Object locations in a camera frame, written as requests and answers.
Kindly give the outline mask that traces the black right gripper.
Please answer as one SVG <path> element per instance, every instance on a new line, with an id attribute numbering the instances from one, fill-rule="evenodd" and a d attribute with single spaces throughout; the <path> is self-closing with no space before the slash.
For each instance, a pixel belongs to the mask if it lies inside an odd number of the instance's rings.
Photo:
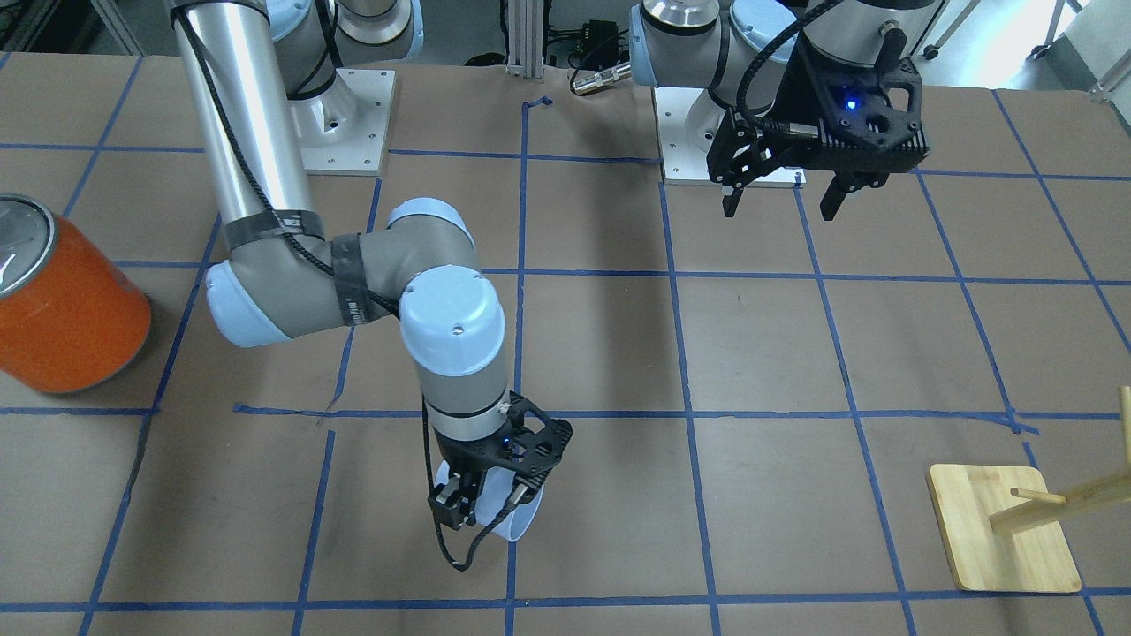
<path id="1" fill-rule="evenodd" d="M 452 416 L 433 406 L 428 416 L 444 458 L 435 472 L 435 485 L 429 488 L 429 510 L 437 525 L 452 530 L 477 523 L 481 480 L 491 467 L 516 473 L 512 491 L 497 515 L 502 517 L 500 523 L 509 512 L 536 515 L 550 471 L 573 437 L 569 421 L 549 416 L 517 393 L 473 416 Z"/>

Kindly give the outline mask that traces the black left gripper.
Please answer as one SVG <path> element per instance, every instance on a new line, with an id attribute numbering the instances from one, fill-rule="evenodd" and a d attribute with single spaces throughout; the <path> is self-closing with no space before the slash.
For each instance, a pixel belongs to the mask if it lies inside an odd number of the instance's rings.
<path id="1" fill-rule="evenodd" d="M 922 80 L 900 28 L 866 28 L 860 61 L 841 59 L 809 28 L 782 28 L 746 67 L 726 57 L 708 95 L 723 110 L 707 151 L 726 218 L 756 178 L 780 167 L 828 170 L 819 204 L 831 222 L 849 194 L 880 188 L 929 156 Z"/>

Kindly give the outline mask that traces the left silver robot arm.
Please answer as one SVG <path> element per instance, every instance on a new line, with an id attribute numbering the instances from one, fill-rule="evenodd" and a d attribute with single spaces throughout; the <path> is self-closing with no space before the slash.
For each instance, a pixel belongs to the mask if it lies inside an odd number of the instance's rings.
<path id="1" fill-rule="evenodd" d="M 634 83 L 696 88 L 720 109 L 703 157 L 726 216 L 756 178 L 827 170 L 820 210 L 930 155 L 912 55 L 936 1 L 642 1 Z"/>

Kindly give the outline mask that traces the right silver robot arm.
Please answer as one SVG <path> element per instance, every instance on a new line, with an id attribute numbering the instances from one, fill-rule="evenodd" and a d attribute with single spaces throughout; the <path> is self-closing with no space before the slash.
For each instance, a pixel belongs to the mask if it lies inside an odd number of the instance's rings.
<path id="1" fill-rule="evenodd" d="M 201 117 L 228 258 L 207 270 L 224 337 L 242 347 L 399 318 L 421 414 L 442 454 L 435 522 L 523 536 L 573 431 L 512 392 L 506 311 L 460 214 L 416 198 L 372 233 L 328 238 L 301 148 L 380 144 L 349 65 L 413 53 L 414 1 L 170 1 Z"/>

